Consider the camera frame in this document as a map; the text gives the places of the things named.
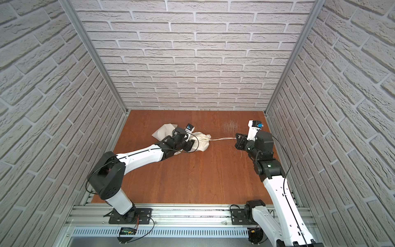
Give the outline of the cream cloth drawstring bag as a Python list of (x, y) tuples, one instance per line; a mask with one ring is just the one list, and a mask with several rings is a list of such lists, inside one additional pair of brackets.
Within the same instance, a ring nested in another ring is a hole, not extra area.
[[(162, 141), (165, 137), (171, 135), (173, 133), (173, 130), (178, 127), (175, 124), (167, 123), (162, 125), (159, 129), (157, 129), (153, 134), (152, 137), (157, 139), (158, 141)], [(191, 140), (194, 140), (194, 144), (191, 148), (191, 151), (205, 151), (209, 147), (209, 142), (214, 142), (214, 141), (227, 141), (227, 140), (235, 140), (235, 137), (223, 137), (219, 139), (212, 139), (211, 135), (205, 135), (201, 132), (195, 132), (190, 138)]]

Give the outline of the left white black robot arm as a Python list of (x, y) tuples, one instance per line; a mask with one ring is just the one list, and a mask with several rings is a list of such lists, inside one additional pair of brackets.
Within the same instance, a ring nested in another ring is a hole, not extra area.
[(133, 217), (134, 203), (121, 189), (124, 175), (145, 165), (164, 161), (177, 152), (189, 152), (197, 138), (191, 138), (194, 126), (176, 127), (171, 135), (147, 148), (129, 153), (115, 154), (108, 151), (102, 155), (87, 175), (90, 184), (100, 199), (123, 217)]

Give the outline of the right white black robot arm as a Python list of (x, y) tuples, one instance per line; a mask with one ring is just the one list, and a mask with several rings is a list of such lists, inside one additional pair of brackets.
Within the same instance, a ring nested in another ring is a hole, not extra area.
[(276, 221), (262, 200), (251, 200), (245, 205), (246, 217), (262, 229), (274, 247), (323, 247), (306, 227), (289, 190), (286, 173), (274, 158), (273, 136), (264, 131), (255, 135), (236, 134), (235, 147), (246, 151), (254, 170), (272, 200)]

